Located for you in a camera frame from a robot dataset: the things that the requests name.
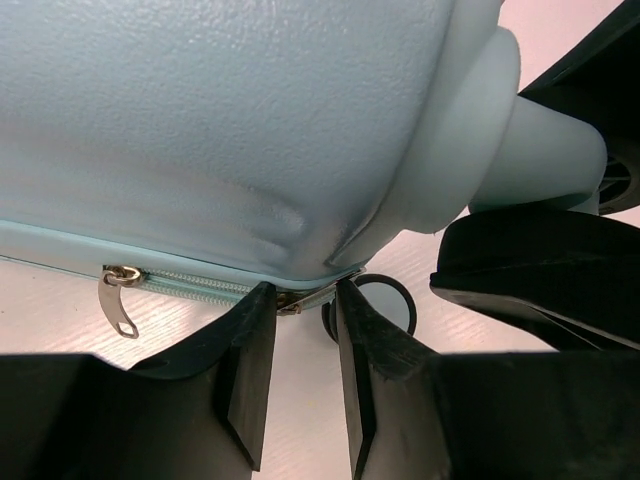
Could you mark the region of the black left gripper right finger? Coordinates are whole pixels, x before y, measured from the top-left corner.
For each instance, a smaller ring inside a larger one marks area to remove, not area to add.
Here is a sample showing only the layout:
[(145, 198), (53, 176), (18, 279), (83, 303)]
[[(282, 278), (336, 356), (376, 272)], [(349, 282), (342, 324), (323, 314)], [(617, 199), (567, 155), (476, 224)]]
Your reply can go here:
[(633, 352), (445, 354), (338, 285), (356, 479), (635, 479)]

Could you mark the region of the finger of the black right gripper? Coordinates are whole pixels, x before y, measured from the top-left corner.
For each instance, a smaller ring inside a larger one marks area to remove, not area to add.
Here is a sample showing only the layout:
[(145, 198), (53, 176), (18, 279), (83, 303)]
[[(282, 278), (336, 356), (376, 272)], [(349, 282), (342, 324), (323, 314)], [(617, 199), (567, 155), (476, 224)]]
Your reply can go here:
[(557, 350), (639, 347), (639, 230), (606, 217), (466, 216), (445, 230), (430, 288)]
[(520, 96), (639, 144), (639, 0), (626, 0)]

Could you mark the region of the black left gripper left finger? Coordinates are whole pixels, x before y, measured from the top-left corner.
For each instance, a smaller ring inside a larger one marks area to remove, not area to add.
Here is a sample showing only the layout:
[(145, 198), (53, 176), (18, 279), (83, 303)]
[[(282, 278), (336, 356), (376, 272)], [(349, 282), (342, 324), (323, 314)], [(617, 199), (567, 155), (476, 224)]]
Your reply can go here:
[(262, 459), (276, 333), (261, 283), (129, 369), (89, 354), (1, 359), (5, 479), (248, 479)]

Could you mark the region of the light blue hard-shell suitcase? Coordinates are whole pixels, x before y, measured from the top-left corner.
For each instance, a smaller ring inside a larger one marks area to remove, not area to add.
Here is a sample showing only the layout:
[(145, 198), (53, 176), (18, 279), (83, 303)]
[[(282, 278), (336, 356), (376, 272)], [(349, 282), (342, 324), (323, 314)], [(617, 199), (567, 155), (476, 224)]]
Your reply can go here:
[(520, 96), (498, 1), (5, 1), (1, 256), (293, 312), (464, 209), (639, 202), (639, 144)]

